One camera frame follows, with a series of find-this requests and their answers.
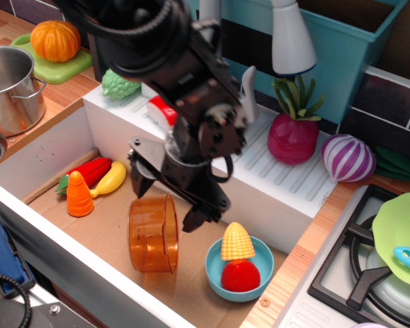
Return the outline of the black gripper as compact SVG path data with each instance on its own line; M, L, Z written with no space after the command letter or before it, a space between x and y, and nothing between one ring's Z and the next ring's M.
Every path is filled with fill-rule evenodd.
M218 222L231 202L221 184L231 176L231 158L224 158L226 177L213 174L211 161L188 163L179 156L176 143L134 137L129 141L133 191L143 197L154 182L158 181L178 197L191 205L182 224L183 232L193 232L204 222Z

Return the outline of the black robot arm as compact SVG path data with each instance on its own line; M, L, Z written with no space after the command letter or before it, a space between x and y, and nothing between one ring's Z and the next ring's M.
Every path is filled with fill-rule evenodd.
M96 36L106 65L154 90L176 113L164 142L131 140L133 190L159 181L191 205L185 232L218 221L230 207L212 172L215 158L233 170L245 146L247 117L227 64L216 55L219 25L194 22L184 1L58 1L80 30Z

